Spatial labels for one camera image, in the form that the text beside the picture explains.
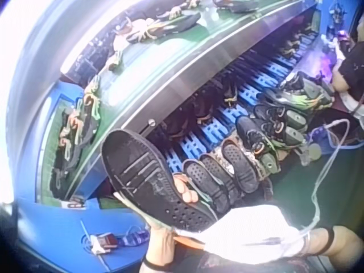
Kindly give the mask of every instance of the screw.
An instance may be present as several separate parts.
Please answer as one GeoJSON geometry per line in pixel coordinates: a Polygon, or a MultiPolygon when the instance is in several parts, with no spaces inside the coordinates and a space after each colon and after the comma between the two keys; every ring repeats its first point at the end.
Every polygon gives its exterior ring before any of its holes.
{"type": "Polygon", "coordinates": [[[156,126],[156,122],[152,118],[148,120],[148,124],[149,124],[150,127],[155,127],[156,126]]]}

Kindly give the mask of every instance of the black shirt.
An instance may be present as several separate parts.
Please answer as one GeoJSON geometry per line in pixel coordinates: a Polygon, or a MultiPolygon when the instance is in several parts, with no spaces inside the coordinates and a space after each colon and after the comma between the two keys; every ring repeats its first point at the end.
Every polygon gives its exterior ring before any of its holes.
{"type": "Polygon", "coordinates": [[[349,94],[360,101],[364,92],[364,42],[353,47],[339,67],[339,72],[350,86],[349,94]]]}

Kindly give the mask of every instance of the black wristband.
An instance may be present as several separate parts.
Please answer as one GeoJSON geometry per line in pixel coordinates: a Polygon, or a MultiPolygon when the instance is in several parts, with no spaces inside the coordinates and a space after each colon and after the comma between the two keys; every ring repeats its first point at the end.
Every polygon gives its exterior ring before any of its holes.
{"type": "Polygon", "coordinates": [[[334,238],[335,238],[335,232],[334,232],[334,229],[332,227],[330,227],[330,228],[323,227],[323,229],[326,229],[328,234],[329,234],[328,242],[326,243],[324,248],[321,249],[321,251],[319,251],[316,255],[322,255],[323,253],[328,251],[329,248],[331,247],[333,241],[334,241],[334,238]]]}
{"type": "Polygon", "coordinates": [[[147,256],[144,256],[143,263],[146,265],[146,267],[153,269],[155,271],[170,272],[170,269],[171,269],[171,263],[167,263],[165,266],[158,266],[156,264],[149,262],[147,260],[147,256]]]}

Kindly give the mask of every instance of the wrist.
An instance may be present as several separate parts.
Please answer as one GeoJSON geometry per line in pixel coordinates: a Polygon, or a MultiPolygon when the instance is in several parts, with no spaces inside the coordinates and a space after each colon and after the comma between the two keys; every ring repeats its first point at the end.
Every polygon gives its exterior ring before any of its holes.
{"type": "Polygon", "coordinates": [[[165,266],[173,262],[175,255],[175,241],[173,234],[165,229],[151,229],[149,247],[146,259],[157,266],[165,266]]]}

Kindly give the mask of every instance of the white cloth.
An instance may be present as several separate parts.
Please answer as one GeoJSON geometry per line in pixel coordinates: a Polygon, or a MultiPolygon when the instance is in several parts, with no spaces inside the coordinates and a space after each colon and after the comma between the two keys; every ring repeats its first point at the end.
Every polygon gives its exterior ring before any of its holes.
{"type": "Polygon", "coordinates": [[[207,252],[245,264],[260,264],[297,255],[304,246],[299,231],[287,224],[276,206],[232,209],[213,226],[194,236],[207,252]],[[296,238],[288,245],[246,245],[268,238],[296,238]]]}
{"type": "MultiPolygon", "coordinates": [[[[358,101],[356,101],[348,92],[339,92],[342,103],[351,112],[354,111],[358,106],[358,101]]],[[[364,129],[364,105],[361,105],[358,110],[354,113],[354,117],[360,121],[360,125],[364,129]]]]}

